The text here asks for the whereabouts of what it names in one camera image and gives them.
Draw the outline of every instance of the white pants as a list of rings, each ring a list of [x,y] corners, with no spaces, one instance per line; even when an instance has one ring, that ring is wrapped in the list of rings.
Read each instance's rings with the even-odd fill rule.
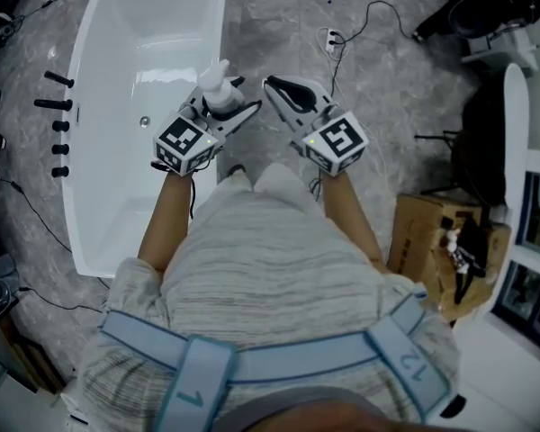
[[[264,170],[254,187],[242,171],[220,181],[210,198],[196,210],[194,221],[190,224],[191,229],[196,229],[203,220],[209,218],[228,197],[244,192],[266,194],[310,216],[324,217],[324,211],[316,203],[306,184],[288,166],[273,163]]]

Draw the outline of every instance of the skin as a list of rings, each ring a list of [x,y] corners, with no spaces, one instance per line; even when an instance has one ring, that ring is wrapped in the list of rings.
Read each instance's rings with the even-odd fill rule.
[[[346,173],[322,175],[324,210],[340,230],[383,274],[390,271],[370,228],[350,178]],[[174,253],[188,234],[191,177],[166,176],[156,208],[140,245],[138,258],[150,264],[161,277]],[[433,427],[401,424],[367,413],[339,401],[314,402],[276,414],[248,432],[428,432],[446,431]]]

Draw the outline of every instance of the white bottle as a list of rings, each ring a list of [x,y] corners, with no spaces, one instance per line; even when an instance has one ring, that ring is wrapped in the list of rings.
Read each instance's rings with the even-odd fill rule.
[[[198,86],[211,113],[230,113],[244,105],[244,95],[226,78],[229,65],[224,59],[198,77]]]

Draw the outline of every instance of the harness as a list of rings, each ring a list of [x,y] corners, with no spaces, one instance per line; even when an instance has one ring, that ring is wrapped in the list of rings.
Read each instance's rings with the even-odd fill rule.
[[[424,422],[452,398],[450,385],[410,338],[424,317],[414,294],[365,331],[292,344],[237,350],[200,336],[183,337],[121,311],[108,313],[101,333],[149,361],[175,372],[155,432],[211,429],[225,394],[236,385],[283,383],[382,360]]]

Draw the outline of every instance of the person's left arm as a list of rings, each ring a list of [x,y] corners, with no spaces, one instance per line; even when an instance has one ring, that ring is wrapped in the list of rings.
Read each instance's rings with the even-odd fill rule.
[[[192,176],[168,173],[140,245],[138,259],[164,274],[188,234]]]

